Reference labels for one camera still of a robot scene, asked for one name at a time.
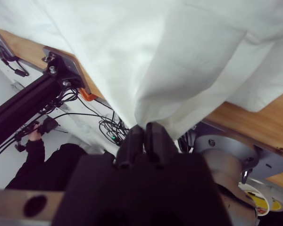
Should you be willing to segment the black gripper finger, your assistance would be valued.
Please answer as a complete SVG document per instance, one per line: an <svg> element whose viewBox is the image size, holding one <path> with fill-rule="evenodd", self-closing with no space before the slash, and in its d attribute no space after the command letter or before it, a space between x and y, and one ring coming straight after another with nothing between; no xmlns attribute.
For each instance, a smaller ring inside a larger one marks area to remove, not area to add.
<svg viewBox="0 0 283 226"><path fill-rule="evenodd" d="M148 123L146 126L145 152L153 169L164 169L178 154L173 139L166 129L156 122Z"/></svg>
<svg viewBox="0 0 283 226"><path fill-rule="evenodd" d="M115 158L115 166L128 169L134 165L138 155L143 153L144 130L140 126L132 127L122 142Z"/></svg>

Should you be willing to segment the bystander bare hand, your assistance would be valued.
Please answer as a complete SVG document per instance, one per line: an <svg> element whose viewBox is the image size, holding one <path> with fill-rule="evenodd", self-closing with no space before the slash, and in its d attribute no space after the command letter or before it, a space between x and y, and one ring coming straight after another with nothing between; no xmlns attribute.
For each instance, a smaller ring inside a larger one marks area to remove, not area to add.
<svg viewBox="0 0 283 226"><path fill-rule="evenodd" d="M39 141L42 139L41 133L38 131L39 124L35 124L33 131L29 134L29 141Z"/></svg>

